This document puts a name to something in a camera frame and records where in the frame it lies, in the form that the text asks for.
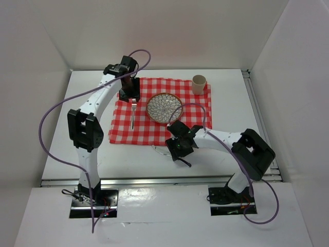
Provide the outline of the floral patterned ceramic plate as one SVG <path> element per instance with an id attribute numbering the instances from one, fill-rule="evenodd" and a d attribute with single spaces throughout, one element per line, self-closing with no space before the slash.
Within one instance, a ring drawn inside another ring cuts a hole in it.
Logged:
<path id="1" fill-rule="evenodd" d="M 159 93 L 147 101 L 146 112 L 151 120 L 160 124 L 168 124 L 181 117 L 182 101 L 174 94 Z"/>

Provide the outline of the beige paper cup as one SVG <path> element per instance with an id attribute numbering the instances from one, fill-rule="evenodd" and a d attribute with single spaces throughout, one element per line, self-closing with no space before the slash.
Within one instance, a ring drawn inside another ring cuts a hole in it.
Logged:
<path id="1" fill-rule="evenodd" d="M 207 79 L 202 75 L 195 75 L 192 78 L 192 93 L 194 95 L 202 95 L 207 84 Z"/>

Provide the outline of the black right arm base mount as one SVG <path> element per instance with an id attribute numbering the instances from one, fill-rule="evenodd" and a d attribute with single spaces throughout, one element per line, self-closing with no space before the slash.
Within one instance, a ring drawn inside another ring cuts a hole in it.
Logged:
<path id="1" fill-rule="evenodd" d="M 211 216 L 257 214 L 255 200 L 249 194 L 249 187 L 236 193 L 229 187 L 209 187 L 206 200 L 210 203 Z"/>

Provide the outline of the silver table knife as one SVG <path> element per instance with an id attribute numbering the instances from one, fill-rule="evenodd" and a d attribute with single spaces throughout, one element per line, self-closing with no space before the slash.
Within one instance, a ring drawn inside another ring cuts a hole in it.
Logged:
<path id="1" fill-rule="evenodd" d="M 154 151 L 156 151 L 157 153 L 159 153 L 161 155 L 172 157 L 172 155 L 170 154 L 170 152 L 168 150 L 161 149 L 160 147 L 157 147 L 157 146 L 154 146 L 154 145 L 152 145 L 152 148 L 153 148 Z M 185 160 L 183 160 L 179 157 L 176 159 L 176 161 L 180 161 L 180 162 L 184 163 L 189 168 L 192 167 L 192 165 L 189 162 L 187 162 L 187 161 L 185 161 Z"/>

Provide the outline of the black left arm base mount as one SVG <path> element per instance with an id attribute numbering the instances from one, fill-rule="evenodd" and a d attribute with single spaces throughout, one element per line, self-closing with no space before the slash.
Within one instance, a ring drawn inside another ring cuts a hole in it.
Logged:
<path id="1" fill-rule="evenodd" d="M 62 194 L 71 196 L 71 207 L 69 217 L 71 219 L 91 218 L 90 203 L 93 204 L 95 218 L 116 218 L 119 190 L 106 189 L 101 190 L 96 199 L 90 200 L 89 197 L 80 194 L 77 189 L 69 191 L 62 189 Z"/>

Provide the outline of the silver fork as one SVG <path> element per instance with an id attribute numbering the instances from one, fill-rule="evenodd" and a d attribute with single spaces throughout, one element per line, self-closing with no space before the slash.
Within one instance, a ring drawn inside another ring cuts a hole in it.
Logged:
<path id="1" fill-rule="evenodd" d="M 137 100 L 136 98 L 132 99 L 132 118 L 131 118 L 131 129 L 134 129 L 134 121 L 135 121 L 135 112 L 137 108 Z"/>

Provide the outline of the red white checkered cloth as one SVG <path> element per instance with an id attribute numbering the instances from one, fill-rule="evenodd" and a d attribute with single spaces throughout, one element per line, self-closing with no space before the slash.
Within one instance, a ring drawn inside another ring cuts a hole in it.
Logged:
<path id="1" fill-rule="evenodd" d="M 147 115 L 147 101 L 158 93 L 171 93 L 182 103 L 198 103 L 206 109 L 206 128 L 212 128 L 211 86 L 205 85 L 202 95 L 192 93 L 192 81 L 167 78 L 141 78 L 141 98 L 137 103 L 135 126 L 131 129 L 131 105 L 117 100 L 108 139 L 111 144 L 164 146 L 171 137 L 167 124 L 157 123 Z"/>

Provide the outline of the aluminium frame rail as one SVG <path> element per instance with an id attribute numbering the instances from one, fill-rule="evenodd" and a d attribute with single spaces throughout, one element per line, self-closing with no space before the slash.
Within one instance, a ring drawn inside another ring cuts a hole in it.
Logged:
<path id="1" fill-rule="evenodd" d="M 191 79 L 203 75 L 211 86 L 212 124 L 215 130 L 243 132 L 247 128 L 256 130 L 267 138 L 259 105 L 251 79 L 240 69 L 176 69 L 143 70 L 139 77 Z M 101 81 L 100 71 L 74 71 L 71 74 L 56 130 L 49 148 L 48 158 L 42 175 L 43 186 L 75 185 L 80 170 L 75 168 L 78 155 L 68 136 L 67 112 L 82 105 L 87 97 L 79 94 L 95 88 Z M 98 172 L 103 184 L 178 182 L 230 177 L 238 171 L 231 155 L 215 150 L 197 149 L 186 157 L 189 168 L 174 162 L 169 156 L 161 155 L 150 146 L 116 145 L 105 138 L 98 150 Z"/>

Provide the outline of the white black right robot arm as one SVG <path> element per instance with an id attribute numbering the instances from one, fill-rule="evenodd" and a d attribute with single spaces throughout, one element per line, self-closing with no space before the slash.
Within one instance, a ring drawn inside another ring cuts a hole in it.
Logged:
<path id="1" fill-rule="evenodd" d="M 212 149 L 229 153 L 237 162 L 240 171 L 227 182 L 225 198 L 237 201 L 243 190 L 248 187 L 253 197 L 253 181 L 260 181 L 276 157 L 272 148 L 253 129 L 244 132 L 223 132 L 194 125 L 189 128 L 177 120 L 167 124 L 171 138 L 166 146 L 172 160 L 176 161 L 193 153 L 194 149 Z"/>

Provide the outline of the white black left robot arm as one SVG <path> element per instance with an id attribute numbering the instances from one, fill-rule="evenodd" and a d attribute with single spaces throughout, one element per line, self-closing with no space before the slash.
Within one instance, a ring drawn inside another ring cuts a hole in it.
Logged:
<path id="1" fill-rule="evenodd" d="M 78 192 L 89 205 L 101 201 L 101 182 L 97 168 L 97 153 L 104 132 L 99 120 L 112 98 L 119 95 L 119 100 L 137 103 L 140 99 L 140 80 L 126 76 L 138 68 L 138 62 L 129 56 L 123 56 L 119 64 L 108 65 L 103 71 L 99 83 L 100 89 L 93 92 L 88 100 L 77 110 L 67 113 L 69 138 L 76 147 L 79 166 L 84 170 L 80 173 Z"/>

